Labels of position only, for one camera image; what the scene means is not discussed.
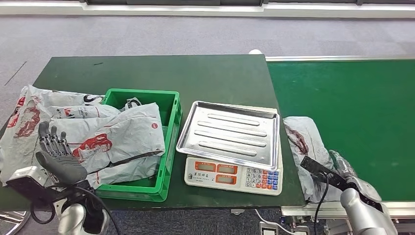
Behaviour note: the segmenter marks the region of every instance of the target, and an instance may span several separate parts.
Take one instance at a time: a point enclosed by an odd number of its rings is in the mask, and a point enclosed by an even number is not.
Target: white object
[[[278,162],[282,162],[281,148]],[[266,171],[188,156],[184,182],[191,186],[277,196],[282,191],[283,176],[282,164],[278,166],[276,171]]]
[[[114,184],[147,178],[156,174],[161,155],[140,158],[121,165],[104,168],[89,174],[87,180],[94,189],[97,189],[101,184]]]
[[[262,218],[261,217],[261,215],[259,214],[259,212],[258,212],[258,210],[257,209],[255,209],[255,212],[256,212],[256,214],[258,215],[258,217],[264,222],[264,223],[266,223],[266,224],[271,224],[271,225],[277,225],[278,227],[280,227],[282,230],[284,230],[284,232],[286,232],[286,233],[288,233],[288,234],[293,234],[293,235],[296,235],[295,233],[293,233],[293,232],[290,232],[290,231],[288,231],[288,230],[286,230],[283,226],[281,226],[280,224],[278,224],[278,223],[275,223],[275,222],[271,222],[271,221],[268,221],[268,220],[265,220],[264,218]]]
[[[326,183],[314,181],[310,172],[300,166],[304,156],[308,156],[329,169],[334,163],[324,147],[314,121],[309,117],[286,117],[283,119],[294,163],[296,164],[305,200],[318,203]],[[324,201],[338,201],[341,190],[329,185]]]
[[[3,166],[0,180],[3,185],[17,169],[32,165],[41,167],[34,153],[40,150],[38,128],[42,121],[50,121],[58,132],[67,133],[70,149],[88,173],[99,171],[101,180],[92,180],[93,177],[89,176],[95,188],[102,182],[115,183],[153,175],[164,152],[158,106],[147,104],[120,113],[100,105],[102,98],[100,95],[56,92],[32,86],[23,88],[0,140],[0,163]],[[52,118],[50,113],[51,107],[79,109],[86,105],[90,105],[87,109],[97,106],[99,110],[103,108],[116,115],[107,113],[109,117],[92,118],[77,115],[64,119]],[[118,165],[103,170],[114,164]]]
[[[156,103],[137,106],[113,117],[53,119],[50,125],[66,131],[74,156],[88,173],[137,155],[164,153]]]
[[[258,49],[253,49],[249,52],[249,55],[262,55],[263,53]]]

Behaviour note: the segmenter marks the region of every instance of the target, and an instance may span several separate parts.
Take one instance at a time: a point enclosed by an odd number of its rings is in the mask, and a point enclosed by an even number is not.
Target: metal stand
[[[234,215],[240,215],[243,212],[245,212],[244,209],[231,209],[231,213]]]

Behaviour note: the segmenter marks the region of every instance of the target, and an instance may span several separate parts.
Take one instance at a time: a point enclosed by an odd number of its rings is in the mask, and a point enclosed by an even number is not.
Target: white plastic bag
[[[88,173],[135,156],[164,153],[159,107],[155,103],[137,106],[113,117],[54,118],[50,125],[66,131],[74,156]]]
[[[0,180],[3,185],[15,170],[30,165],[39,166],[34,154],[40,150],[38,128],[42,121],[50,121],[50,125],[56,125],[59,132],[65,131],[71,150],[88,173],[100,171],[105,182],[142,179],[154,174],[155,165],[164,152],[158,106],[155,103],[142,105],[120,114],[115,108],[103,108],[104,105],[99,104],[102,98],[100,95],[56,92],[32,86],[23,88],[0,140]],[[99,111],[103,108],[108,111],[104,115],[107,117],[101,114],[87,117],[79,113],[69,119],[52,118],[55,117],[51,113],[53,109],[79,111],[90,110],[90,107],[97,107]],[[91,181],[95,187],[101,183]]]
[[[159,165],[159,155],[140,158],[89,174],[87,180],[94,189],[97,189],[101,184],[114,184],[147,178],[157,173]]]
[[[325,167],[334,169],[334,164],[328,151],[324,147],[314,121],[309,117],[286,117],[284,118],[285,130],[287,132],[294,163],[296,164],[302,191],[305,200],[318,203],[321,200],[326,183],[314,181],[310,172],[300,166],[304,156],[319,162]],[[329,185],[324,201],[338,201],[342,192]]]

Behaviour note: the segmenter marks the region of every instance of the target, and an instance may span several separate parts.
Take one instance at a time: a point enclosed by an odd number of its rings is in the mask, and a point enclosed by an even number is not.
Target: stainless steel tray
[[[202,158],[276,170],[279,122],[274,109],[195,101],[176,149]]]

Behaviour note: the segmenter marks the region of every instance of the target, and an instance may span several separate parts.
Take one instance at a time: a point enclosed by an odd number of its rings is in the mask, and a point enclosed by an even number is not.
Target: table edge
[[[415,56],[265,56],[266,62],[282,61],[365,61],[365,60],[413,60]]]

